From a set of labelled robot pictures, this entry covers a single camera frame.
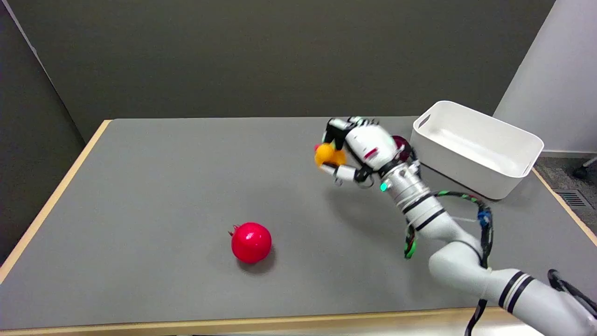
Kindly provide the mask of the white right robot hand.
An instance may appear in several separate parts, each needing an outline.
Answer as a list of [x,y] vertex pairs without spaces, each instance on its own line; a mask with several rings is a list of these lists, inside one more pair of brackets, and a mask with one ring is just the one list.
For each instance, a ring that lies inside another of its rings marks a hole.
[[363,117],[329,119],[314,160],[338,185],[352,181],[362,189],[373,186],[375,174],[382,178],[408,161],[411,172],[421,176],[420,162],[408,141],[388,133],[377,120]]

